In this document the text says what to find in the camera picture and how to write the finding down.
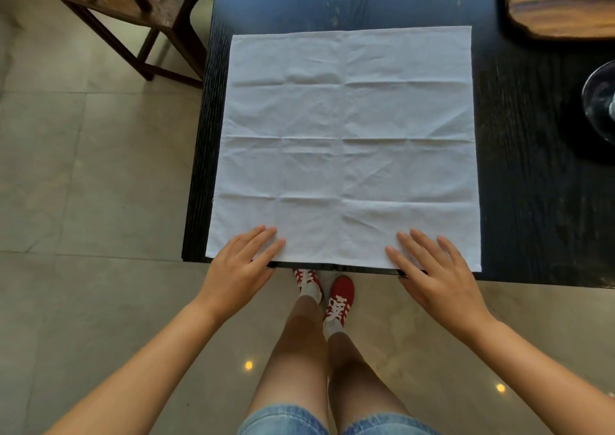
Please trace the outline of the person's left hand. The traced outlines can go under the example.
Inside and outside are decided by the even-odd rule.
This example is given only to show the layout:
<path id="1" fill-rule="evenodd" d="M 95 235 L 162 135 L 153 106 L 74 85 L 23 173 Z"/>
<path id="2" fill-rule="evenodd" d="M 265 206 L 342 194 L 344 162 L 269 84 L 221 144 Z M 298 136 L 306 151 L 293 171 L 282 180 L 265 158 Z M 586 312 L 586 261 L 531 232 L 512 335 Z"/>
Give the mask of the person's left hand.
<path id="1" fill-rule="evenodd" d="M 264 225 L 255 228 L 276 228 Z M 284 248 L 286 241 L 272 238 L 252 260 L 235 258 L 212 260 L 201 290 L 194 303 L 198 305 L 217 326 L 242 309 L 271 278 L 274 269 L 268 264 Z"/>

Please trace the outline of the person's right hand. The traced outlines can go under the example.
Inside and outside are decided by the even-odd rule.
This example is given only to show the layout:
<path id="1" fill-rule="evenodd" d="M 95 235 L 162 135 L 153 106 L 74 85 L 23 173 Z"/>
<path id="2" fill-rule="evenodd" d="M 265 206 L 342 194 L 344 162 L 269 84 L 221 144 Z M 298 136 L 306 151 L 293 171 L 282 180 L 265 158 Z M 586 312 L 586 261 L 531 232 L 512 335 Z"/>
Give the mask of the person's right hand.
<path id="1" fill-rule="evenodd" d="M 411 233 L 430 252 L 433 267 L 421 269 L 399 241 L 399 249 L 387 246 L 389 260 L 404 273 L 399 278 L 401 284 L 436 322 L 459 341 L 472 346 L 481 332 L 496 321 L 473 273 L 470 268 L 455 268 L 437 239 L 432 240 L 418 229 L 406 233 Z"/>

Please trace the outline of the white cloth napkin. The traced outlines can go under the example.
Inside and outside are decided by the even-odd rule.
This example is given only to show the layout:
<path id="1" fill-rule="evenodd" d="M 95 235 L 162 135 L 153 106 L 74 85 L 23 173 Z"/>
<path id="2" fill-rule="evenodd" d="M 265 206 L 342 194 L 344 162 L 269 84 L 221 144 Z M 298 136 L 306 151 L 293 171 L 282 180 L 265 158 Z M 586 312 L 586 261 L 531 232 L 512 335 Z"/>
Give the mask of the white cloth napkin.
<path id="1" fill-rule="evenodd" d="M 481 271 L 472 27 L 234 35 L 205 254 L 275 226 L 292 265 L 391 269 L 399 230 Z"/>

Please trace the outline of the person's left forearm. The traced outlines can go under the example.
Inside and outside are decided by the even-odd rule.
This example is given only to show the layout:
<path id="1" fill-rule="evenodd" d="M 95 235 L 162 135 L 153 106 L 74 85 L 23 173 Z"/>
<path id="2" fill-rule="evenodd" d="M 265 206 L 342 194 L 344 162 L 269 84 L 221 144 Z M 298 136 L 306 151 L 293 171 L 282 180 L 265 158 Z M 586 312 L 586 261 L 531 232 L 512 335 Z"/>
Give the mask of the person's left forearm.
<path id="1" fill-rule="evenodd" d="M 194 300 L 44 435 L 147 435 L 198 355 L 230 315 Z"/>

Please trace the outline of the person's right forearm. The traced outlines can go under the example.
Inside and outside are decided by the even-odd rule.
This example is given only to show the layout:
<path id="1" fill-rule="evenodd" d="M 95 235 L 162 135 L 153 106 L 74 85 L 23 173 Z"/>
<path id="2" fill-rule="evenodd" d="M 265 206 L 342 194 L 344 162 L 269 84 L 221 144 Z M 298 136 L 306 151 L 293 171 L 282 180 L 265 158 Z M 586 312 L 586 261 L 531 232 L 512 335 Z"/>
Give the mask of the person's right forearm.
<path id="1" fill-rule="evenodd" d="M 491 320 L 466 345 L 522 398 L 553 435 L 615 435 L 615 399 Z"/>

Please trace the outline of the red left sneaker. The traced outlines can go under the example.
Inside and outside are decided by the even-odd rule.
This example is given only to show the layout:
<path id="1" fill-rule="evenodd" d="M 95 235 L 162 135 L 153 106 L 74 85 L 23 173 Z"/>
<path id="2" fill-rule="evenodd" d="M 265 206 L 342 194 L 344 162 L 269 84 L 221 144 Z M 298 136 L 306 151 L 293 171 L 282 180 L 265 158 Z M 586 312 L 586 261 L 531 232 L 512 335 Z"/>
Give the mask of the red left sneaker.
<path id="1" fill-rule="evenodd" d="M 312 269 L 293 269 L 293 274 L 295 276 L 295 279 L 298 285 L 299 293 L 300 293 L 300 288 L 304 283 L 315 282 L 315 283 L 318 283 L 319 286 L 321 287 L 322 298 L 323 298 L 324 296 L 323 288 L 314 270 Z"/>

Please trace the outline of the red sneaker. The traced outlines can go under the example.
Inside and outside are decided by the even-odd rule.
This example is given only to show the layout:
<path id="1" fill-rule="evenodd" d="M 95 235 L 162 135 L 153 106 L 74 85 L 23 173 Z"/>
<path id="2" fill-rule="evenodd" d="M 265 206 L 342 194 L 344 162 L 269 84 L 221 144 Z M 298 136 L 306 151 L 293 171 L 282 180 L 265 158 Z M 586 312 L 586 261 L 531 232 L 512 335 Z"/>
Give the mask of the red sneaker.
<path id="1" fill-rule="evenodd" d="M 329 325 L 334 321 L 343 327 L 353 305 L 355 286 L 348 276 L 338 276 L 330 288 L 328 306 L 325 311 L 324 323 Z"/>
<path id="2" fill-rule="evenodd" d="M 293 269 L 293 274 L 295 276 L 295 279 L 298 285 L 299 293 L 300 293 L 300 288 L 304 283 L 315 282 L 315 283 L 318 283 L 319 286 L 321 287 L 322 298 L 323 298 L 324 296 L 323 288 L 314 270 L 312 269 Z"/>

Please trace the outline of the white right sock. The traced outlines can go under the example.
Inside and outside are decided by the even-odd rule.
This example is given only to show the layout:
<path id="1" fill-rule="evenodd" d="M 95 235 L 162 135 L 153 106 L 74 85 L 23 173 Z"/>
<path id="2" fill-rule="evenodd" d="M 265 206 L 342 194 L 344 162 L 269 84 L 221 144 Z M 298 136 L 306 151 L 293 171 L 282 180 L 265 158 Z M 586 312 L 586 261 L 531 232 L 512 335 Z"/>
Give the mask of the white right sock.
<path id="1" fill-rule="evenodd" d="M 323 332 L 327 341 L 337 333 L 345 333 L 344 326 L 340 319 L 333 315 L 327 315 L 323 322 Z"/>

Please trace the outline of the person's left leg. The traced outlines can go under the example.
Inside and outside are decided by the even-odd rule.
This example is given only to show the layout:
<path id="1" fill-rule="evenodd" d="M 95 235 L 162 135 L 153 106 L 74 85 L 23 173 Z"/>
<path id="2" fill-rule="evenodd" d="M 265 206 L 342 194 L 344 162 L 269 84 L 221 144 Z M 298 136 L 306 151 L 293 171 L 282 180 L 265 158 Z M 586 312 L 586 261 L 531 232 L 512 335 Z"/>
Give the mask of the person's left leg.
<path id="1" fill-rule="evenodd" d="M 328 348 L 322 310 L 300 296 L 265 366 L 248 415 L 274 405 L 302 407 L 328 427 Z"/>

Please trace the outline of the person's leg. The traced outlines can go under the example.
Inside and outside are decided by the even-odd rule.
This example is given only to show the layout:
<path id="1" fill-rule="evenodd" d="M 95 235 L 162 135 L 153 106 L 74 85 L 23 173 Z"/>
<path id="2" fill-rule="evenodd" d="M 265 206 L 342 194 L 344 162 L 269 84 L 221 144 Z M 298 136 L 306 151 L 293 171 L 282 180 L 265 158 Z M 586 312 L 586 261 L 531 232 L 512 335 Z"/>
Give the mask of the person's leg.
<path id="1" fill-rule="evenodd" d="M 402 401 L 365 362 L 348 334 L 337 332 L 327 341 L 330 381 L 328 398 L 338 429 L 378 414 L 410 416 Z"/>
<path id="2" fill-rule="evenodd" d="M 328 427 L 328 348 L 322 310 L 300 296 L 265 366 L 248 415 L 274 405 L 302 407 Z"/>

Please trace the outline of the person's right leg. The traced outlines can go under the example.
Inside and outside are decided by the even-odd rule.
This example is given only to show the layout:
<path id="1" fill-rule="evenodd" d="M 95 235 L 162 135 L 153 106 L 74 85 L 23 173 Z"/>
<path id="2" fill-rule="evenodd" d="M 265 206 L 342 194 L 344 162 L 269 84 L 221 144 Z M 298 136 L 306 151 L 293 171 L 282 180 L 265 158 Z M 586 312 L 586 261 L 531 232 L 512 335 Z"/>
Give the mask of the person's right leg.
<path id="1" fill-rule="evenodd" d="M 328 398 L 338 429 L 378 414 L 410 416 L 402 401 L 365 362 L 348 334 L 337 332 L 327 341 L 330 381 Z"/>

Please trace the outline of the blue denim shorts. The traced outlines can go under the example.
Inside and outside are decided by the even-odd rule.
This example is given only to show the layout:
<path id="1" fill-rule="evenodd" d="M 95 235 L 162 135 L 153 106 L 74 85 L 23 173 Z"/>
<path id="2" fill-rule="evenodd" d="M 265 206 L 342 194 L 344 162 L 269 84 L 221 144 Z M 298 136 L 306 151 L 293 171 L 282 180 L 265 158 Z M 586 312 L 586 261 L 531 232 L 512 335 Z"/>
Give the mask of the blue denim shorts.
<path id="1" fill-rule="evenodd" d="M 277 404 L 248 416 L 237 435 L 331 435 L 305 408 Z M 351 423 L 338 435 L 441 435 L 426 424 L 401 414 L 376 414 Z"/>

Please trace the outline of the clear glass bowl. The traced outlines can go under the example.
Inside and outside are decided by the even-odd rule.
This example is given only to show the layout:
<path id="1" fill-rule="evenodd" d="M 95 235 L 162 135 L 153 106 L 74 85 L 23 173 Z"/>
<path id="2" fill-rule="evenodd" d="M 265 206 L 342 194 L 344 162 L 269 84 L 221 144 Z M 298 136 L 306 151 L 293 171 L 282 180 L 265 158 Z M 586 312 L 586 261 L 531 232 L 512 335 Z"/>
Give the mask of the clear glass bowl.
<path id="1" fill-rule="evenodd" d="M 585 81 L 582 108 L 593 130 L 615 146 L 615 60 L 601 65 Z"/>

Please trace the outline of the brown wooden chair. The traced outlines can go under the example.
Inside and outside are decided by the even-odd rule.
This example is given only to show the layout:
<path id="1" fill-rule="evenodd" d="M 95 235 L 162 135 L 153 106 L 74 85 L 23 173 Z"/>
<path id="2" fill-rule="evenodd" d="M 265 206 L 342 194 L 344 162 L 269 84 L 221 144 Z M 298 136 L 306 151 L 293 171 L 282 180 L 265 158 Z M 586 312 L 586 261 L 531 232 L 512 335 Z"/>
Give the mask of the brown wooden chair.
<path id="1" fill-rule="evenodd" d="M 196 34 L 190 15 L 198 0 L 60 0 L 72 13 L 119 54 L 145 80 L 155 76 L 202 88 L 207 50 Z M 94 15 L 94 12 L 135 26 L 148 28 L 138 52 L 130 50 Z M 148 64 L 150 52 L 164 34 L 196 74 L 192 78 L 157 65 Z"/>

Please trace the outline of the brown wooden serving board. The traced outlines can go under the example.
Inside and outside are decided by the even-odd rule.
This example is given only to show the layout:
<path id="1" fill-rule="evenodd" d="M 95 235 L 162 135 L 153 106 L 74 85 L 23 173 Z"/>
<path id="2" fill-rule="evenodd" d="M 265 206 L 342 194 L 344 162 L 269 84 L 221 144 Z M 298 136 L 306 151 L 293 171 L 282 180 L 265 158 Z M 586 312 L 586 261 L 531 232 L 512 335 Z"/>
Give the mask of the brown wooden serving board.
<path id="1" fill-rule="evenodd" d="M 615 40 L 615 0 L 505 0 L 509 19 L 544 40 Z"/>

